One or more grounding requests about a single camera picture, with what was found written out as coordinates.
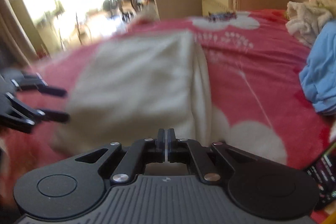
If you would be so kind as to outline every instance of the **pink bedspread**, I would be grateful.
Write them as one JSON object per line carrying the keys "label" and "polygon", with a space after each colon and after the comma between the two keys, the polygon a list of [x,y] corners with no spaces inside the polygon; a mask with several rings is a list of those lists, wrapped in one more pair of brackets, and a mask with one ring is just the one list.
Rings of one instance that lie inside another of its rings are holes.
{"label": "pink bedspread", "polygon": [[[305,99],[298,73],[309,49],[288,34],[285,23],[283,12],[265,10],[239,13],[236,19],[219,23],[203,18],[157,22],[136,26],[123,35],[191,30],[208,61],[214,130],[231,145],[260,148],[261,154],[272,150],[277,161],[303,168],[328,146],[330,124]],[[71,93],[101,43],[42,60],[31,70]],[[22,93],[19,98],[41,108],[63,109],[66,102],[39,93]],[[13,130],[3,135],[9,155],[0,177],[3,202],[13,201],[12,187],[23,173],[66,157],[48,145],[55,126],[42,123],[31,135]]]}

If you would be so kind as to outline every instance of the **pink object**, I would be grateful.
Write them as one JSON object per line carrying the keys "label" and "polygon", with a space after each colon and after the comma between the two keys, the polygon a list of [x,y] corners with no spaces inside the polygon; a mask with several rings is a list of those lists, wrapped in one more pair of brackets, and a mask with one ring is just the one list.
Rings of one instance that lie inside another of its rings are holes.
{"label": "pink object", "polygon": [[[237,18],[209,22],[205,18],[186,18],[134,26],[139,32],[189,29],[204,49],[211,84],[213,116],[225,132],[229,144],[260,147],[294,168],[311,163],[329,144],[330,124],[317,115],[302,92],[298,73],[305,65],[309,49],[288,34],[284,11],[263,10],[237,13]],[[71,90],[81,72],[95,57],[102,43],[58,59],[46,59],[31,67],[46,82]],[[19,98],[32,107],[64,109],[66,100],[39,93]],[[66,158],[49,147],[56,123],[42,123],[33,134],[14,130],[2,139],[9,155],[7,168],[0,176],[3,203],[13,203],[15,181],[25,172]],[[319,222],[323,216],[314,214]]]}

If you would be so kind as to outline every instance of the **black robotic claw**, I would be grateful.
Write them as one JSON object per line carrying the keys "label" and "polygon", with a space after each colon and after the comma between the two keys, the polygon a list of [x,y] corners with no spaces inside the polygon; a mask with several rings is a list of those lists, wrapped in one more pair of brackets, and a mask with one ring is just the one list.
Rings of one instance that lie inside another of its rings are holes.
{"label": "black robotic claw", "polygon": [[18,224],[314,223],[319,199],[305,172],[225,143],[203,147],[167,132],[169,162],[186,176],[143,175],[165,161],[165,132],[130,147],[113,142],[21,177],[14,197]]}
{"label": "black robotic claw", "polygon": [[41,121],[67,122],[69,115],[49,109],[33,109],[16,98],[16,92],[38,90],[40,93],[64,97],[67,91],[50,87],[39,74],[28,75],[16,69],[0,71],[0,125],[30,133]]}

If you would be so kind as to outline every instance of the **blue cloth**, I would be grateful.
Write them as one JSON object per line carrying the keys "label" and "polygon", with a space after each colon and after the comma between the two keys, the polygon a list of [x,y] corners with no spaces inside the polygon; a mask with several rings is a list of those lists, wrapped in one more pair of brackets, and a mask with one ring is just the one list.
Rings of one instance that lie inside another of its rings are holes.
{"label": "blue cloth", "polygon": [[317,113],[336,113],[336,20],[323,27],[299,78]]}

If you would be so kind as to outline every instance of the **small items on bed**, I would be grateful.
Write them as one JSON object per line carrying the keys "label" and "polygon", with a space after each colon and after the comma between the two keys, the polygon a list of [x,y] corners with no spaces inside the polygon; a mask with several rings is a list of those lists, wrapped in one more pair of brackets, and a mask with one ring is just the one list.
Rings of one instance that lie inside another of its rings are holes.
{"label": "small items on bed", "polygon": [[235,12],[218,13],[218,14],[209,13],[209,16],[208,16],[208,19],[210,22],[227,21],[233,18],[237,18],[237,14]]}
{"label": "small items on bed", "polygon": [[299,78],[317,113],[336,114],[336,20],[318,35]]}
{"label": "small items on bed", "polygon": [[336,4],[332,0],[316,0],[311,2],[311,4],[319,8],[327,9],[332,13],[333,17],[336,18]]}
{"label": "small items on bed", "polygon": [[310,48],[324,25],[333,19],[333,14],[326,7],[291,1],[287,4],[287,16],[288,32]]}

